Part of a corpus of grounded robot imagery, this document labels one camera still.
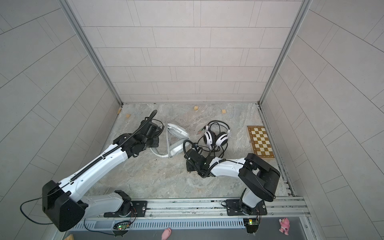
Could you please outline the black and white headphones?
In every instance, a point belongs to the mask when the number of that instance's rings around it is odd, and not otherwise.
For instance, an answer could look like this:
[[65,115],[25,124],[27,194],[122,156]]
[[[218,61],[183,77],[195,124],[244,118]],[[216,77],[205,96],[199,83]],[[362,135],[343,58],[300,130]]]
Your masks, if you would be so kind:
[[[219,133],[216,134],[212,127],[217,125],[219,127]],[[231,132],[230,126],[220,120],[213,120],[207,123],[201,131],[205,131],[204,135],[198,140],[198,144],[201,139],[203,139],[204,144],[208,147],[210,153],[215,153],[222,151],[219,155],[219,158],[224,157],[225,151],[228,147],[229,134]]]

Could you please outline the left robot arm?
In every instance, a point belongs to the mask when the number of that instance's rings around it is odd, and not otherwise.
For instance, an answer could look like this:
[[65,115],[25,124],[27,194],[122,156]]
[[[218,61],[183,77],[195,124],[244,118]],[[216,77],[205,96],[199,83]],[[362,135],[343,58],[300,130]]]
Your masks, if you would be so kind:
[[42,210],[60,232],[95,215],[126,217],[134,214],[132,199],[124,191],[91,197],[85,197],[85,193],[119,164],[158,145],[164,127],[152,121],[157,112],[152,111],[132,134],[118,136],[103,153],[74,174],[57,183],[51,180],[43,186]]

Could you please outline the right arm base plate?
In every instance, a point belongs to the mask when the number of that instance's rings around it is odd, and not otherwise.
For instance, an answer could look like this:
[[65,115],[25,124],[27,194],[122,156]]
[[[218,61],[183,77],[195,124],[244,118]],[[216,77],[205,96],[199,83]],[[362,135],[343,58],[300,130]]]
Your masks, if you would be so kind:
[[221,202],[226,208],[228,216],[266,216],[268,214],[264,201],[260,201],[254,208],[249,207],[240,199],[229,199]]

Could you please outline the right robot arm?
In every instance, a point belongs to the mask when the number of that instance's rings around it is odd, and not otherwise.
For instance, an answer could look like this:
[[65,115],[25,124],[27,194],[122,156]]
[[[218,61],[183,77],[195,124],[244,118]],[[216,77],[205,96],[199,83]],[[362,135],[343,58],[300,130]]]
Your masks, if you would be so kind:
[[247,187],[237,204],[225,202],[225,207],[244,215],[265,215],[262,206],[276,198],[281,173],[253,153],[241,159],[204,157],[202,149],[190,140],[183,142],[187,171],[196,171],[203,179],[208,177],[233,177],[240,179]]

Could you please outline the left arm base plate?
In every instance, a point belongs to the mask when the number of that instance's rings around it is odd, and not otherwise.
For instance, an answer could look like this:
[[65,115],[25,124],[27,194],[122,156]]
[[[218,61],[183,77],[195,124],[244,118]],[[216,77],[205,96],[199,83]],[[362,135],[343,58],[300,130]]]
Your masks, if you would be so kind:
[[104,213],[104,218],[134,218],[144,217],[147,210],[147,201],[130,201],[123,205],[116,212]]

